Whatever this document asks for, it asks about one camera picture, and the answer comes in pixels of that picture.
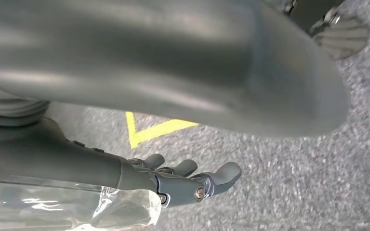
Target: gray carpet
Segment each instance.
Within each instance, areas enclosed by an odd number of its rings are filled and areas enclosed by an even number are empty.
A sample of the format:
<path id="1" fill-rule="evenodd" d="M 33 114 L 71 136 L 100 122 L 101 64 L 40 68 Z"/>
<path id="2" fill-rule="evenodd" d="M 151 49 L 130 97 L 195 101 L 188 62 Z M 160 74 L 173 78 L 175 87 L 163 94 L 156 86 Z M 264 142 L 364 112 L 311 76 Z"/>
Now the gray carpet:
<path id="1" fill-rule="evenodd" d="M 370 24 L 370 0 L 348 0 L 342 11 Z M 123 112 L 54 104 L 48 115 L 69 139 L 127 158 L 161 153 L 172 164 L 193 158 L 199 171 L 228 161 L 241 165 L 244 174 L 229 193 L 165 209 L 148 230 L 370 231 L 370 45 L 337 65 L 353 107 L 345 126 L 318 139 L 266 139 L 198 126 L 132 150 Z M 146 128 L 164 119 L 135 120 Z"/>

